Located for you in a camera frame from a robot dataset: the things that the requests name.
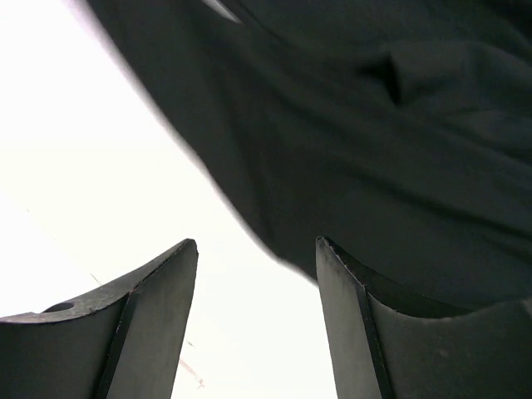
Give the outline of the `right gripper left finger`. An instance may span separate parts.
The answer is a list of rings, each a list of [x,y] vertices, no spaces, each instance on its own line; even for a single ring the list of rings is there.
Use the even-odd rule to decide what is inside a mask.
[[[169,398],[195,290],[186,239],[42,313],[1,319],[3,398]]]

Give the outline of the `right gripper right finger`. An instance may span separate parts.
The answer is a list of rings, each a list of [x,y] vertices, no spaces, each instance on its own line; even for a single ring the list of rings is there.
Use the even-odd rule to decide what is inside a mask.
[[[339,398],[530,397],[529,299],[456,308],[327,238],[316,243],[316,269]]]

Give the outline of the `black trousers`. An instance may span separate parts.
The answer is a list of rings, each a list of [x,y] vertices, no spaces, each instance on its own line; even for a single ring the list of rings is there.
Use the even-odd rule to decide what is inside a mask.
[[[531,294],[528,1],[92,1],[256,236],[430,298]]]

